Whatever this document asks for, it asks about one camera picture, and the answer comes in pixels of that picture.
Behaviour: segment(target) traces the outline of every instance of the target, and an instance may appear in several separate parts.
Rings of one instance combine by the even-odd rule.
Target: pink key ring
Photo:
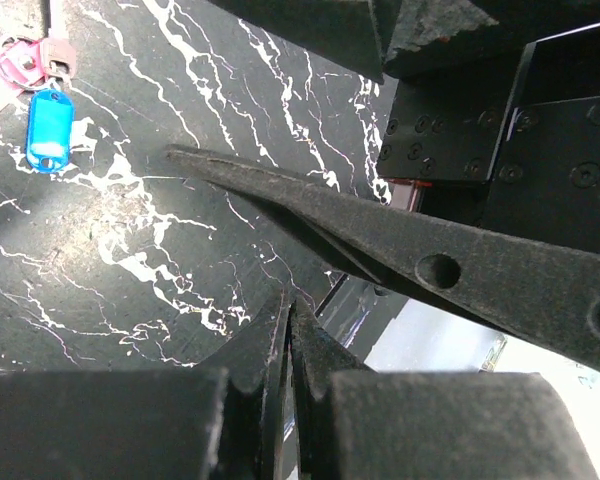
[[[48,79],[42,85],[38,85],[38,86],[27,85],[27,84],[22,83],[22,82],[18,81],[17,79],[13,78],[5,70],[4,65],[2,65],[2,59],[4,58],[4,54],[6,53],[6,51],[4,50],[4,46],[9,43],[15,43],[18,41],[25,42],[29,45],[36,43],[35,40],[33,40],[32,38],[25,37],[22,35],[6,35],[6,36],[2,37],[0,39],[0,74],[2,75],[2,77],[5,80],[7,80],[8,82],[20,87],[22,90],[25,90],[27,92],[38,92],[40,90],[46,90],[46,89],[50,88],[53,85],[52,78]],[[32,70],[32,69],[36,68],[37,64],[40,62],[39,55],[38,55],[38,58],[34,58],[29,55],[26,55],[26,57],[27,58],[21,59],[21,67],[24,68],[25,70]]]

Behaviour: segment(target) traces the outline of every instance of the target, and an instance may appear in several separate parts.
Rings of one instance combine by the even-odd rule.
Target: key ring
[[[19,82],[15,78],[12,78],[7,73],[7,71],[4,69],[4,66],[2,65],[1,58],[2,58],[2,55],[4,54],[4,51],[3,51],[4,46],[7,43],[10,43],[11,40],[13,40],[13,43],[18,42],[18,41],[27,42],[29,45],[31,45],[32,43],[35,42],[35,40],[33,40],[32,38],[25,37],[23,35],[6,35],[0,39],[0,74],[2,75],[2,77],[5,80],[7,80],[8,82],[13,83],[14,85],[20,87],[21,89],[23,89],[27,92],[39,92],[40,90],[48,89],[50,87],[50,85],[52,84],[52,79],[49,79],[46,82],[44,82],[42,85],[38,85],[38,86],[26,85],[22,82]]]

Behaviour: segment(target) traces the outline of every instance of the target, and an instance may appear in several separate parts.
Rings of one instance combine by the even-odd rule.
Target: blue key tag
[[[69,164],[74,107],[60,90],[42,90],[31,99],[27,161],[40,173],[55,173]]]

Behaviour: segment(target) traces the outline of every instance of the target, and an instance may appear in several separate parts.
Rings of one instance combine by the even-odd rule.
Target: black metal plate
[[[483,227],[600,253],[600,97],[520,111],[533,121],[503,145]]]
[[[398,86],[382,177],[485,182],[520,53],[420,75]]]

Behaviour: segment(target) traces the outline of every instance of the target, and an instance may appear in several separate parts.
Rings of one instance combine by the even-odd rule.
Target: black marble table
[[[34,173],[30,96],[0,114],[0,373],[189,367],[286,287],[337,280],[240,199],[169,164],[167,144],[238,154],[387,202],[379,86],[204,0],[65,2],[79,55],[71,165]],[[0,35],[42,32],[0,1]]]

